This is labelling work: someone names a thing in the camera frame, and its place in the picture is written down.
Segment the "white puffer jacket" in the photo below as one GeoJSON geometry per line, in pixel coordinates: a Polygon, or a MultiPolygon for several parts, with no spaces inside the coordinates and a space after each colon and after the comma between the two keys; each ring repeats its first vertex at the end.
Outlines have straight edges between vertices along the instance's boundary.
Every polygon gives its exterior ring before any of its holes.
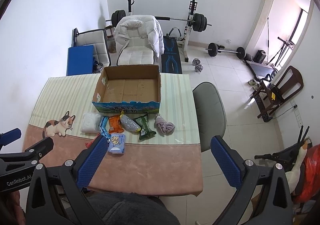
{"type": "Polygon", "coordinates": [[[152,15],[130,15],[123,17],[114,31],[117,52],[129,44],[129,30],[137,29],[139,37],[147,37],[157,59],[164,53],[163,31],[159,21],[152,15]]]}

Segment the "blue cartoon tissue pack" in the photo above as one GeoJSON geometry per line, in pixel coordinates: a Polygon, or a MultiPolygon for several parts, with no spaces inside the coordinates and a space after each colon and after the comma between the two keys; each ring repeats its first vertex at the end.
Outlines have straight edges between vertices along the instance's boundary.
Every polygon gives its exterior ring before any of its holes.
{"type": "Polygon", "coordinates": [[[112,133],[107,151],[114,155],[123,155],[125,150],[125,134],[112,133]]]}

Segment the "black treadmill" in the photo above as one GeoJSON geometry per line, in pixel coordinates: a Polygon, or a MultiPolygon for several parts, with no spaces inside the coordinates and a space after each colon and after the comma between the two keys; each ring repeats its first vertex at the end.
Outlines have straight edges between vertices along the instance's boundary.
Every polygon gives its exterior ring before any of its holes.
{"type": "Polygon", "coordinates": [[[268,74],[271,76],[270,78],[272,80],[278,72],[274,66],[263,64],[265,57],[266,53],[264,50],[258,50],[254,57],[248,53],[244,57],[244,62],[246,66],[248,66],[256,81],[260,81],[268,74]]]}

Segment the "green snack bag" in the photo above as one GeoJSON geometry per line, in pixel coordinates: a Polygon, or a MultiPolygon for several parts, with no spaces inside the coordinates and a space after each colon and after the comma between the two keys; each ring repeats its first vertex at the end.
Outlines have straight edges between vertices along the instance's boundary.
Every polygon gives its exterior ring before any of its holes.
{"type": "Polygon", "coordinates": [[[156,135],[156,131],[152,130],[149,126],[148,114],[144,114],[143,116],[133,118],[133,121],[140,127],[138,140],[139,142],[153,138],[156,135]]]}

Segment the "orange snack bag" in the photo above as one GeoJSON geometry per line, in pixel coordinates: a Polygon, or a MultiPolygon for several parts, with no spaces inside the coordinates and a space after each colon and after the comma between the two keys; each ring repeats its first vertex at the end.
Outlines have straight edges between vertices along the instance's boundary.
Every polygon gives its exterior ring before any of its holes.
{"type": "Polygon", "coordinates": [[[120,115],[115,115],[112,117],[109,117],[109,130],[108,133],[123,133],[124,129],[121,127],[121,122],[120,122],[120,115]]]}

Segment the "dark wooden chair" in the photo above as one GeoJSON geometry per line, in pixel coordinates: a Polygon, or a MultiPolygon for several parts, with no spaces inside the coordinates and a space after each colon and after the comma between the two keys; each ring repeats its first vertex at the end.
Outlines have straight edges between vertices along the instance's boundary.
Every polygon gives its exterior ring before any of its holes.
{"type": "Polygon", "coordinates": [[[254,99],[259,109],[257,118],[269,122],[283,104],[293,99],[304,88],[302,74],[293,66],[288,66],[276,83],[262,79],[250,99],[254,99]]]}

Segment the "blue foil snack pack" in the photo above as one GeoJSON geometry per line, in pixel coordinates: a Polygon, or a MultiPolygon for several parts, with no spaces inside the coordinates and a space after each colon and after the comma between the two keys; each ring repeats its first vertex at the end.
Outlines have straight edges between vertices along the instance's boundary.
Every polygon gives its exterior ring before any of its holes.
{"type": "Polygon", "coordinates": [[[100,123],[99,123],[99,133],[101,136],[106,137],[108,140],[110,139],[110,134],[108,133],[108,130],[106,129],[107,122],[108,122],[108,116],[102,116],[100,123]]]}

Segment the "red snack bag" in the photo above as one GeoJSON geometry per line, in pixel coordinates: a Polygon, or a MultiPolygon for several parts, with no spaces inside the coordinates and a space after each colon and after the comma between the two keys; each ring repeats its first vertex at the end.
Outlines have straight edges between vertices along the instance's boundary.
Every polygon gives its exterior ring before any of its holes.
{"type": "Polygon", "coordinates": [[[93,142],[94,142],[94,140],[92,140],[92,141],[89,142],[89,143],[85,143],[86,148],[88,149],[88,148],[92,145],[93,142]]]}

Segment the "silver yellow scrubber pack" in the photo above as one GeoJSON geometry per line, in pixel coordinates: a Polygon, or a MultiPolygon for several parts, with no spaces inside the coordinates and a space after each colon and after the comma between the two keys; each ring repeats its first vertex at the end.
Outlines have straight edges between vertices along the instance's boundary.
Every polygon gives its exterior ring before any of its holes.
{"type": "Polygon", "coordinates": [[[132,132],[137,133],[141,130],[141,127],[130,117],[128,117],[123,111],[120,114],[120,122],[123,125],[124,129],[132,132]]]}

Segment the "open cardboard box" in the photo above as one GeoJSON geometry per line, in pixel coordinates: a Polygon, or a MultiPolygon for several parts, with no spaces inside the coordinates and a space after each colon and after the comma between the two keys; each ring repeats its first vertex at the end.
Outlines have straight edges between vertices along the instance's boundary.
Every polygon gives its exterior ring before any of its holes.
{"type": "Polygon", "coordinates": [[[161,104],[159,66],[105,67],[97,82],[92,103],[100,113],[158,113],[161,104]]]}

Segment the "weight bench rack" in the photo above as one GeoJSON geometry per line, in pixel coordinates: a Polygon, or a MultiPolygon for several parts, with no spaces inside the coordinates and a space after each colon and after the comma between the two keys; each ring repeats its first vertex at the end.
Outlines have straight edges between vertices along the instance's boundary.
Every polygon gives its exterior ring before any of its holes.
{"type": "Polygon", "coordinates": [[[166,16],[156,16],[155,18],[160,21],[184,21],[186,22],[186,26],[184,29],[183,33],[183,40],[180,41],[181,46],[183,48],[183,57],[185,62],[189,62],[189,57],[187,54],[187,47],[188,47],[188,42],[191,34],[191,30],[193,29],[193,17],[195,14],[197,8],[197,1],[196,0],[191,0],[189,4],[189,11],[188,11],[188,17],[187,19],[182,19],[182,18],[172,18],[172,17],[166,17],[166,16]]]}

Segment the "barbell on floor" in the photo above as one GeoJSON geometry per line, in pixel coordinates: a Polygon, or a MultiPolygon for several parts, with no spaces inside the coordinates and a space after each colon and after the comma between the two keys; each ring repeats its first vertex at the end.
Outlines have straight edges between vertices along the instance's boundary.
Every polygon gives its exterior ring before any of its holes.
{"type": "Polygon", "coordinates": [[[209,56],[216,57],[218,53],[233,53],[236,54],[237,58],[243,60],[246,56],[246,52],[243,47],[238,47],[236,50],[227,50],[224,46],[220,46],[216,43],[210,43],[206,48],[208,51],[209,56]]]}

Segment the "chrome dumbbell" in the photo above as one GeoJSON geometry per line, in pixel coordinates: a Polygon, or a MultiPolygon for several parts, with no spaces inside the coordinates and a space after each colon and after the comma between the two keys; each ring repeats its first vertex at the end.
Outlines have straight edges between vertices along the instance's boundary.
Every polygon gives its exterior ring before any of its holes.
{"type": "Polygon", "coordinates": [[[195,72],[199,72],[200,73],[200,72],[203,71],[203,65],[201,64],[200,59],[198,59],[198,58],[193,59],[192,65],[194,66],[195,72]]]}

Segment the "blue folded mat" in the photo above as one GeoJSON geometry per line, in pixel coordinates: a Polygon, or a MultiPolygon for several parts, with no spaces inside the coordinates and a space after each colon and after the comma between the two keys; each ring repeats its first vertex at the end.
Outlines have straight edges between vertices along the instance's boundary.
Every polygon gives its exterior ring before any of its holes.
{"type": "Polygon", "coordinates": [[[93,73],[94,46],[78,46],[68,49],[67,76],[93,73]]]}

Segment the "white soft pack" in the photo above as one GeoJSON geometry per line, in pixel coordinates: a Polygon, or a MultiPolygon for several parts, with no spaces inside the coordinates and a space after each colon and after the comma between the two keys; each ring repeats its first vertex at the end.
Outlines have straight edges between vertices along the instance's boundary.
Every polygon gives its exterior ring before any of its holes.
{"type": "Polygon", "coordinates": [[[82,116],[80,131],[82,133],[98,133],[100,120],[100,113],[84,113],[82,116]]]}

